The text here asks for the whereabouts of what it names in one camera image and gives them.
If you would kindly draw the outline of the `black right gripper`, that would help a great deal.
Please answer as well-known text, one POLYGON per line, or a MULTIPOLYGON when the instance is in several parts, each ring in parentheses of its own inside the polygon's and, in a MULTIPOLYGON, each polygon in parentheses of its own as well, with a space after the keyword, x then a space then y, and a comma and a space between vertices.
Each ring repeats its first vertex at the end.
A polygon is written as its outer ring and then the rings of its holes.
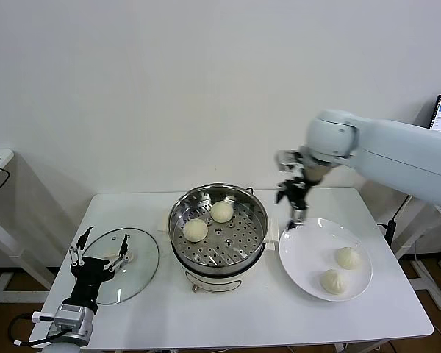
POLYGON ((306 195, 311 185, 302 176, 295 176, 280 182, 277 186, 275 204, 279 204, 283 198, 286 198, 292 206, 286 230, 302 226, 307 214, 306 195))

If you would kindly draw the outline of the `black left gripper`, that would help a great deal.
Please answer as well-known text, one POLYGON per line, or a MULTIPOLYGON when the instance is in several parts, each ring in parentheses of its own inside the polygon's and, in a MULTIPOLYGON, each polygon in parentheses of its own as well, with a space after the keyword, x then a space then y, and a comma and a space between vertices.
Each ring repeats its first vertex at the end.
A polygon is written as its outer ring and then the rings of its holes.
POLYGON ((129 259, 128 238, 125 234, 118 257, 110 262, 105 259, 83 257, 85 245, 93 227, 79 237, 76 244, 70 246, 68 252, 71 257, 71 273, 75 277, 75 285, 69 297, 69 305, 80 307, 98 307, 98 291, 103 282, 113 279, 115 269, 129 259))

